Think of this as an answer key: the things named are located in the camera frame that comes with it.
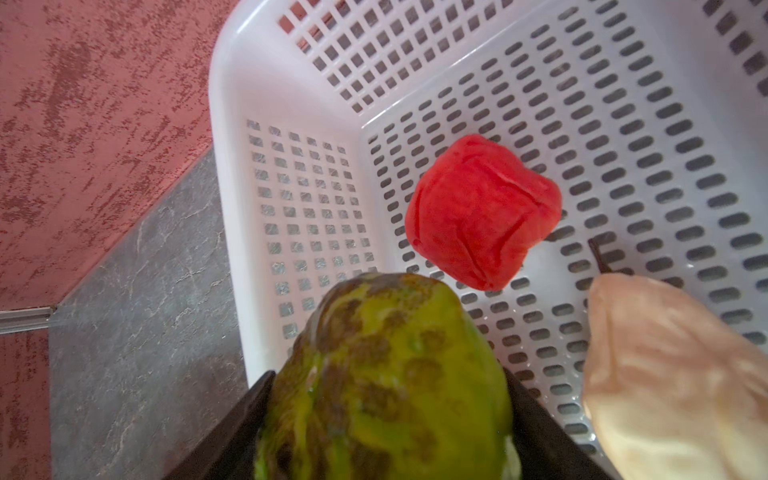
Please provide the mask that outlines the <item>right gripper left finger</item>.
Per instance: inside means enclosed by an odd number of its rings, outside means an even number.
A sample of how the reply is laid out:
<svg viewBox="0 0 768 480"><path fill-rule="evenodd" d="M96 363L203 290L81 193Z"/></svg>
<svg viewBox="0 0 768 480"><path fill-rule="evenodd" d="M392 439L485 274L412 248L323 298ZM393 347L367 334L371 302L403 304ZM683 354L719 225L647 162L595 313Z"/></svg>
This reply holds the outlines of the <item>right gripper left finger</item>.
<svg viewBox="0 0 768 480"><path fill-rule="evenodd" d="M257 435L276 373L267 371L164 479L253 479Z"/></svg>

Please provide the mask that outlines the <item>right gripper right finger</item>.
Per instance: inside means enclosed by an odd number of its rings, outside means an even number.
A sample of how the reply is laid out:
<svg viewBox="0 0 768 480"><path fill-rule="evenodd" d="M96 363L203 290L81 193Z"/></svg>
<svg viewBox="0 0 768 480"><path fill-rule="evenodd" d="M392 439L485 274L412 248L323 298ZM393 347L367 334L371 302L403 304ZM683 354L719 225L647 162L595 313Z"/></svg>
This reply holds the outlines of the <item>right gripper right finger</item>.
<svg viewBox="0 0 768 480"><path fill-rule="evenodd" d="M602 479L610 476L565 433L524 385L504 369L513 411L513 444L522 479Z"/></svg>

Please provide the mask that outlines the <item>beige toy fruit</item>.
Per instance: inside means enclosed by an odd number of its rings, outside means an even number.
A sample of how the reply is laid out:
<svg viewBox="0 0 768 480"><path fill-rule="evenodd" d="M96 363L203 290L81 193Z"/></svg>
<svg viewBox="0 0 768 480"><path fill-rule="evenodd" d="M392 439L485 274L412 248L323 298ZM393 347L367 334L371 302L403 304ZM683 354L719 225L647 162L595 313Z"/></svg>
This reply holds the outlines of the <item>beige toy fruit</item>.
<svg viewBox="0 0 768 480"><path fill-rule="evenodd" d="M767 357L668 283L600 262L582 403L625 479L763 479Z"/></svg>

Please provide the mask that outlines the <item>green toy fruit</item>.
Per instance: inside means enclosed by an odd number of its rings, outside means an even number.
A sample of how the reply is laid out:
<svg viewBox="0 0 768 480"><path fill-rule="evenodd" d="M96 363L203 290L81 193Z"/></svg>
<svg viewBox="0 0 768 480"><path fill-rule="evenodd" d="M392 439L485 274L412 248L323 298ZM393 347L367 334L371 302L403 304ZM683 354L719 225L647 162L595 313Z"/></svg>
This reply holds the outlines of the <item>green toy fruit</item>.
<svg viewBox="0 0 768 480"><path fill-rule="evenodd" d="M518 479L507 379L445 283L366 273L321 300L277 373L257 479Z"/></svg>

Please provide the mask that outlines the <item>red toy fruit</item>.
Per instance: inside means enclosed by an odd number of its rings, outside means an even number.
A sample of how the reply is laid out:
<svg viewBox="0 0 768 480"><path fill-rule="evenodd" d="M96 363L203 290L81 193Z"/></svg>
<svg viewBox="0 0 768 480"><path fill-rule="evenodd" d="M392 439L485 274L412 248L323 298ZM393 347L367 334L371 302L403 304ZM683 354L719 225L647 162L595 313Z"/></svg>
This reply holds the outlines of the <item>red toy fruit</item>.
<svg viewBox="0 0 768 480"><path fill-rule="evenodd" d="M418 182L405 227L413 249L457 281L499 291L562 216L557 184L507 148L468 135Z"/></svg>

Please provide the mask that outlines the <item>white perforated plastic basket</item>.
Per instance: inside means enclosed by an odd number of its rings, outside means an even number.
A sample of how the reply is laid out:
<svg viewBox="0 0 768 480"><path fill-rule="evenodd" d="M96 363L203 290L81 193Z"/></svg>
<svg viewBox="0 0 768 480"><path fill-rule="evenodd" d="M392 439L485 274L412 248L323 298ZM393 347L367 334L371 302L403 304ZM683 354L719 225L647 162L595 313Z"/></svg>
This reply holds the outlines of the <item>white perforated plastic basket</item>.
<svg viewBox="0 0 768 480"><path fill-rule="evenodd" d="M767 345L763 1L242 1L208 95L249 383L336 283L430 276L612 473L580 402L591 243ZM405 233L418 181L470 134L563 198L496 292L452 281Z"/></svg>

